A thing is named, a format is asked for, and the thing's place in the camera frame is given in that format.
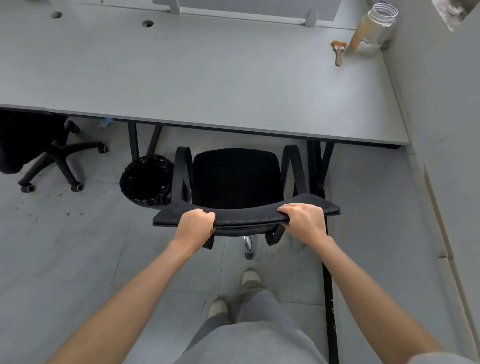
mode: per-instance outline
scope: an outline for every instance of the jar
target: jar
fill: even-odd
[[[398,10],[395,6],[385,2],[375,4],[372,10],[363,17],[349,48],[358,53],[372,56],[388,39],[397,16]]]

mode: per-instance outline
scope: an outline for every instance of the gray shirt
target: gray shirt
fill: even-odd
[[[268,322],[244,322],[213,330],[176,364],[326,364],[314,343],[301,331]],[[453,354],[424,354],[409,364],[473,364]]]

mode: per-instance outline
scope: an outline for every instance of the bin liner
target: bin liner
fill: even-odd
[[[163,156],[145,156],[130,163],[120,178],[122,193],[143,207],[171,202],[173,163]]]

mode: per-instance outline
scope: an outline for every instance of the pants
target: pants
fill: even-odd
[[[246,282],[231,306],[230,316],[217,314],[206,320],[185,351],[190,350],[213,330],[224,325],[266,321],[287,330],[300,330],[275,296],[257,281]]]

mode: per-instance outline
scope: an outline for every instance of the floor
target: floor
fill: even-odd
[[[156,212],[120,192],[118,181],[131,161],[126,124],[99,129],[97,121],[75,122],[83,133],[70,142],[99,139],[111,150],[70,158],[85,182],[82,193],[72,193],[55,168],[36,179],[32,194],[20,192],[18,175],[0,175],[0,363],[43,363],[174,234],[154,228]],[[141,155],[152,131],[151,125],[138,126]],[[299,140],[179,128],[164,128],[156,153],[173,160],[178,146],[190,146],[194,155],[253,147],[281,158],[286,144],[298,144],[306,163],[306,145]],[[446,288],[431,248],[405,150],[336,146],[329,181],[328,193],[342,207],[341,216],[329,219],[338,244],[447,349],[469,356],[456,296]],[[219,238],[212,251],[196,253],[172,281],[126,363],[173,363],[210,303],[234,295],[249,267],[328,358],[318,257],[289,235],[273,247],[255,237],[254,249],[254,260],[247,261],[241,239]],[[334,289],[341,362],[379,363]]]
[[[43,363],[175,233],[153,227],[156,211],[121,194],[118,182],[131,161],[127,125],[99,129],[98,121],[75,122],[82,133],[69,143],[98,139],[110,148],[106,155],[91,150],[70,157],[85,182],[82,193],[71,192],[54,167],[37,177],[32,194],[20,192],[19,175],[0,175],[0,363]],[[138,126],[141,155],[152,131],[151,125]],[[298,140],[165,128],[156,153],[173,160],[177,146],[190,146],[193,154],[236,146],[281,158],[291,143],[305,153]],[[173,279],[126,363],[173,363],[207,318],[210,303],[234,295],[250,267],[327,356],[321,261],[288,234],[274,247],[263,237],[253,244],[253,261],[245,260],[241,238],[217,238],[212,251],[197,252]]]

